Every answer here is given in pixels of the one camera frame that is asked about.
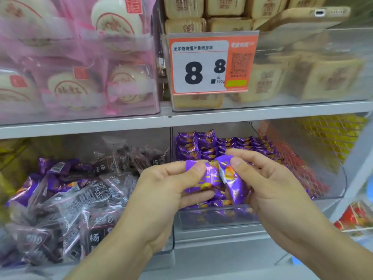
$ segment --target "price label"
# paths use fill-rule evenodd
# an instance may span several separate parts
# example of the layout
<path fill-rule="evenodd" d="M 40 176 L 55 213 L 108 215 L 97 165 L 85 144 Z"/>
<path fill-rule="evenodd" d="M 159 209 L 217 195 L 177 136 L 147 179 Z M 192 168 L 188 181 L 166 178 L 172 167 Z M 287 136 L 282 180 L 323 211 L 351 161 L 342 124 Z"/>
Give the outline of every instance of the price label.
<path fill-rule="evenodd" d="M 173 94 L 246 92 L 258 35 L 169 38 Z"/>

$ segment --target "pink packaging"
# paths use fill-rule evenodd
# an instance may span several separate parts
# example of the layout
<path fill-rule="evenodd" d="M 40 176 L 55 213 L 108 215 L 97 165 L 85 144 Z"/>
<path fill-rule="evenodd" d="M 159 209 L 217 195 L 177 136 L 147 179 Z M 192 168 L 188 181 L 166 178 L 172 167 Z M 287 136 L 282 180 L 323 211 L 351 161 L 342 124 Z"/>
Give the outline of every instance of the pink packaging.
<path fill-rule="evenodd" d="M 45 112 L 39 89 L 30 72 L 10 61 L 0 62 L 0 116 Z"/>
<path fill-rule="evenodd" d="M 83 40 L 85 53 L 134 60 L 133 53 L 153 49 L 151 16 L 155 1 L 63 0 L 63 4 Z"/>
<path fill-rule="evenodd" d="M 59 0 L 0 0 L 3 46 L 22 56 L 64 56 L 84 60 L 74 25 Z"/>
<path fill-rule="evenodd" d="M 105 115 L 104 93 L 107 61 L 100 57 L 90 65 L 68 58 L 27 58 L 41 97 L 53 118 L 91 118 Z"/>
<path fill-rule="evenodd" d="M 107 113 L 120 116 L 160 112 L 154 67 L 126 61 L 109 61 Z"/>

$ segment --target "shelf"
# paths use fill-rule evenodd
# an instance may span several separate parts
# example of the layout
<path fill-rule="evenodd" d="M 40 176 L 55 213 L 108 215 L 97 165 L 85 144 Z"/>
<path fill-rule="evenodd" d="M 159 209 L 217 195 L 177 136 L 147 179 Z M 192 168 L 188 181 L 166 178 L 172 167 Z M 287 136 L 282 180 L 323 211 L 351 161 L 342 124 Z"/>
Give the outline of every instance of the shelf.
<path fill-rule="evenodd" d="M 161 112 L 150 116 L 2 125 L 0 139 L 334 115 L 372 110 L 373 101 L 353 101 L 176 113 L 172 111 L 170 103 L 163 103 Z"/>

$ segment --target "yellow rectangle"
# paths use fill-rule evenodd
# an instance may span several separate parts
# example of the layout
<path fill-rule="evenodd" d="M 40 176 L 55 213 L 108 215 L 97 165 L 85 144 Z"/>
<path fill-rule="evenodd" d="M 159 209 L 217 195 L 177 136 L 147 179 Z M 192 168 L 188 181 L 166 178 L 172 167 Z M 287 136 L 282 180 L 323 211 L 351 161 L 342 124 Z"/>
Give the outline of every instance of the yellow rectangle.
<path fill-rule="evenodd" d="M 247 80 L 228 80 L 225 87 L 244 87 L 247 85 Z"/>

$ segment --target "person's right hand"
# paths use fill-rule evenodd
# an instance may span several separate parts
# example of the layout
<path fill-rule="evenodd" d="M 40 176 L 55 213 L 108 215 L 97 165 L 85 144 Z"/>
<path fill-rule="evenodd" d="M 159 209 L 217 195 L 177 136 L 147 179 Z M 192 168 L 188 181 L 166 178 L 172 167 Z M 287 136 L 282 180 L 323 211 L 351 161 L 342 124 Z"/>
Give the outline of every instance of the person's right hand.
<path fill-rule="evenodd" d="M 304 259 L 305 246 L 335 229 L 285 166 L 249 150 L 229 149 L 236 173 L 254 189 L 249 205 L 272 239 L 284 250 Z"/>

